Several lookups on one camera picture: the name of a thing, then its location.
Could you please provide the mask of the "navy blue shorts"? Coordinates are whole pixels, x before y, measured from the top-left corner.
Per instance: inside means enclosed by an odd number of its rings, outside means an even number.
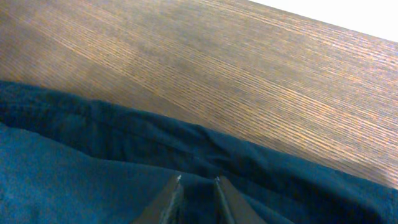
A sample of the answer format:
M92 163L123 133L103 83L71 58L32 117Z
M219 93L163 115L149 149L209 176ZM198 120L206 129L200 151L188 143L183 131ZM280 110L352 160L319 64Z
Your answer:
M230 135L1 82L1 222L132 223L181 175L181 223L225 176L266 223L396 223L397 190Z

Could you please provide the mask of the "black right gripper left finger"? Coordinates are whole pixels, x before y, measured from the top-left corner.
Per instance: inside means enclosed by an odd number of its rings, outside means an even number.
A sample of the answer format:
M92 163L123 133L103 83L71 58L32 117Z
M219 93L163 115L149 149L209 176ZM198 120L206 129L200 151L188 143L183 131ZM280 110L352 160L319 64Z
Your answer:
M184 201L181 175L172 176L132 224L179 224Z

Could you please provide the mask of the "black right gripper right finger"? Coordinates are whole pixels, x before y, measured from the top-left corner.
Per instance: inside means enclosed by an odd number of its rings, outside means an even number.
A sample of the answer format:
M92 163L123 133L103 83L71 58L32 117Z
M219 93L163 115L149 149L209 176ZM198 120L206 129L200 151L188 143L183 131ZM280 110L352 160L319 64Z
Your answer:
M214 189L218 224L266 224L225 176L214 180Z

